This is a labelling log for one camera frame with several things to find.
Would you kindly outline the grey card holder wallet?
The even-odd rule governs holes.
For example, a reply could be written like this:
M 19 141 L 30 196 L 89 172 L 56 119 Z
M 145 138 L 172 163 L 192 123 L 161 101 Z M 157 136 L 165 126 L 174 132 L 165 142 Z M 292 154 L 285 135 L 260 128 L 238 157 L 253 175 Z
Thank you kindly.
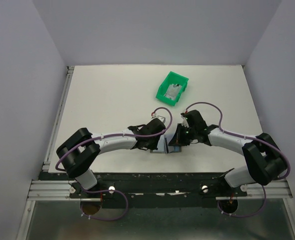
M 157 143 L 156 149 L 150 150 L 152 154 L 174 154 L 181 153 L 182 148 L 180 146 L 170 146 L 167 141 L 167 136 L 162 135 Z

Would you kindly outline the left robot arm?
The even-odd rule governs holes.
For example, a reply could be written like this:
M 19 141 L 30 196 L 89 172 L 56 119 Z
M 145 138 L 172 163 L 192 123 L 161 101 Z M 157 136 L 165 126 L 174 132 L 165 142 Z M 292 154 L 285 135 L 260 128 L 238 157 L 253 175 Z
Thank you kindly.
M 90 166 L 98 155 L 116 150 L 156 150 L 165 129 L 165 118 L 161 116 L 153 117 L 147 124 L 129 126 L 110 137 L 93 135 L 83 127 L 59 146 L 56 154 L 68 177 L 81 185 L 81 192 L 86 197 L 92 198 L 99 186 Z

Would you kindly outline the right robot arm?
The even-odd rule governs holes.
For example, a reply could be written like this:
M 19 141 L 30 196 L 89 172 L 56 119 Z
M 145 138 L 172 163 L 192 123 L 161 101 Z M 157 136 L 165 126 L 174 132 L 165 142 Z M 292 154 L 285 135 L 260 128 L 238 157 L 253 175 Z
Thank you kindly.
M 207 125 L 198 110 L 181 114 L 183 123 L 178 124 L 168 145 L 172 147 L 189 146 L 193 141 L 208 146 L 221 147 L 242 155 L 246 165 L 234 168 L 223 174 L 217 184 L 218 192 L 229 196 L 236 187 L 247 184 L 268 185 L 281 173 L 288 170 L 288 164 L 269 134 L 244 136 L 227 133 L 218 125 Z

